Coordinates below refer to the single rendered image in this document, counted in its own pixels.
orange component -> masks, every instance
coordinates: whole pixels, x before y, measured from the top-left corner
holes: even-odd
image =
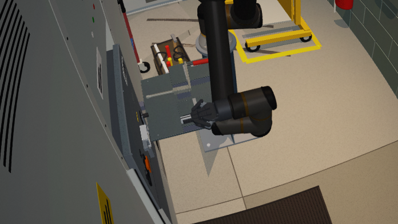
[[[146,169],[149,170],[150,173],[152,173],[152,171],[150,169],[149,159],[147,156],[145,156],[145,166],[146,166]]]

yellow warning label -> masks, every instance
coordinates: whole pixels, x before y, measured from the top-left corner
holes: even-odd
[[[99,210],[101,212],[102,224],[113,224],[112,207],[110,200],[106,194],[102,191],[97,183],[97,193],[99,201]]]

robotic hand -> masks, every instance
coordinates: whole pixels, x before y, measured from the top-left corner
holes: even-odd
[[[195,123],[196,126],[211,129],[215,121],[217,121],[218,114],[214,104],[203,102],[199,100],[192,108],[189,119],[185,119],[183,123]]]

brick wall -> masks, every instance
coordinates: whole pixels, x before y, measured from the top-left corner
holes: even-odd
[[[351,10],[336,11],[398,97],[398,0],[354,0]]]

yellow metal frame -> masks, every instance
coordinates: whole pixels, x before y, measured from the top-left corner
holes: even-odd
[[[283,9],[286,11],[286,13],[289,15],[289,17],[292,19],[292,21],[294,21],[294,24],[299,26],[300,30],[246,39],[247,46],[254,47],[254,46],[258,46],[258,45],[266,45],[267,43],[287,41],[290,39],[309,37],[311,35],[312,35],[312,40],[315,43],[315,46],[303,47],[301,49],[289,50],[289,51],[284,51],[284,52],[280,52],[280,53],[269,54],[269,55],[264,55],[264,56],[248,59],[248,57],[245,54],[245,51],[243,51],[243,48],[242,48],[241,44],[239,43],[239,40],[238,40],[235,32],[233,30],[229,30],[236,38],[236,42],[237,42],[236,50],[238,51],[239,56],[241,57],[243,62],[246,62],[247,64],[249,64],[249,63],[264,61],[264,60],[268,60],[268,59],[272,59],[272,58],[284,57],[287,55],[298,54],[298,53],[303,53],[303,52],[307,52],[307,51],[321,49],[321,47],[322,47],[321,43],[318,41],[318,39],[315,37],[314,33],[311,31],[311,29],[307,25],[307,23],[301,17],[301,0],[278,0],[278,1],[281,4],[281,6],[283,7]],[[225,4],[233,4],[233,0],[226,0]]]

